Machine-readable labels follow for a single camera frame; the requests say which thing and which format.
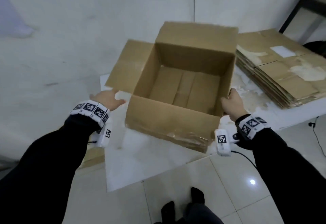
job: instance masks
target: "black plug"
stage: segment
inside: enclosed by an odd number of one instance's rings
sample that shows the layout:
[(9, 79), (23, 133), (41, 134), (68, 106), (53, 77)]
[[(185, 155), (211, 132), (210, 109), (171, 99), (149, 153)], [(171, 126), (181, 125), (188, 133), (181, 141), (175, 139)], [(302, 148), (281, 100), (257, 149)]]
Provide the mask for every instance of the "black plug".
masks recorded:
[(309, 123), (308, 123), (308, 125), (309, 125), (310, 127), (312, 127), (312, 128), (315, 128), (315, 126), (316, 126), (316, 123), (313, 123), (313, 122), (309, 122)]

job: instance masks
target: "person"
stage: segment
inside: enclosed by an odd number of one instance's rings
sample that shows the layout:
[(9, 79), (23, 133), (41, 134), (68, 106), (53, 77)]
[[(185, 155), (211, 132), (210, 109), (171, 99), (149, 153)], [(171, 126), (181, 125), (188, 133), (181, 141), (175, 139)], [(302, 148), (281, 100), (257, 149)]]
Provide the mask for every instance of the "person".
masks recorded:
[[(107, 108), (109, 113), (125, 103), (115, 99), (116, 92), (102, 91), (91, 99), (98, 106), (102, 104), (102, 109)], [(229, 98), (222, 98), (221, 103), (238, 127), (247, 119), (251, 121), (235, 89), (231, 89)], [(2, 220), (12, 223), (63, 221), (71, 182), (86, 153), (88, 138), (103, 126), (103, 115), (100, 121), (95, 121), (76, 113), (79, 109), (87, 111), (88, 107), (85, 103), (77, 105), (61, 128), (33, 142), (17, 167), (0, 181)], [(245, 132), (238, 134), (237, 145), (253, 151), (257, 170), (284, 223), (323, 222), (326, 179), (271, 128), (257, 130), (251, 139)], [(205, 206), (204, 194), (199, 189), (191, 188), (191, 196), (192, 203), (178, 223), (223, 223)], [(161, 213), (163, 223), (174, 223), (174, 202), (166, 204)]]

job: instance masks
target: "person's right arm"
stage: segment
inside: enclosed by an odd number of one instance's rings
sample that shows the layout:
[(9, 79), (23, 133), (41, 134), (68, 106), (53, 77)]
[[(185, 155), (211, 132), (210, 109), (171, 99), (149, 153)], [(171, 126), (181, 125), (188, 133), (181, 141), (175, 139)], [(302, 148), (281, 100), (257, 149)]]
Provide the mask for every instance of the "person's right arm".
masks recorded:
[[(224, 111), (240, 123), (248, 116), (235, 89), (222, 99)], [(326, 179), (271, 128), (238, 146), (253, 151), (257, 170), (267, 185), (285, 223), (321, 222), (326, 202)]]

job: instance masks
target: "hand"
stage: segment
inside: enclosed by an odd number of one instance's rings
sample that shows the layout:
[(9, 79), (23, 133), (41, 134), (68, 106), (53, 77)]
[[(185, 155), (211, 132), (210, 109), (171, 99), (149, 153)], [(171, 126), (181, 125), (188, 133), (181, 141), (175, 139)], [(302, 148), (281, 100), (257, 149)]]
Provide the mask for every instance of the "hand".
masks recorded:
[(118, 92), (118, 90), (105, 90), (101, 91), (97, 95), (90, 95), (89, 98), (93, 101), (101, 103), (103, 106), (105, 106), (110, 111), (114, 111), (118, 107), (120, 107), (122, 104), (125, 104), (126, 101), (116, 100), (115, 94)]
[(231, 89), (228, 99), (221, 98), (222, 108), (226, 114), (230, 115), (230, 119), (235, 122), (238, 118), (248, 114), (243, 106), (242, 99), (235, 89)]

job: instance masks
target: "person's left hand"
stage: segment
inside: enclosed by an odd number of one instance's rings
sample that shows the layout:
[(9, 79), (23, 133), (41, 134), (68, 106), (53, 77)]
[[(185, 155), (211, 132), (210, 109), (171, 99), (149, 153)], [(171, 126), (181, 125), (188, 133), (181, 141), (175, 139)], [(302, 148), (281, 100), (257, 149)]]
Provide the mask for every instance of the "person's left hand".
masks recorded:
[(93, 101), (101, 103), (103, 106), (105, 106), (110, 111), (114, 111), (118, 107), (120, 107), (122, 104), (126, 103), (126, 100), (115, 99), (115, 94), (118, 92), (118, 90), (104, 90), (98, 93), (97, 95), (90, 95), (89, 98)]

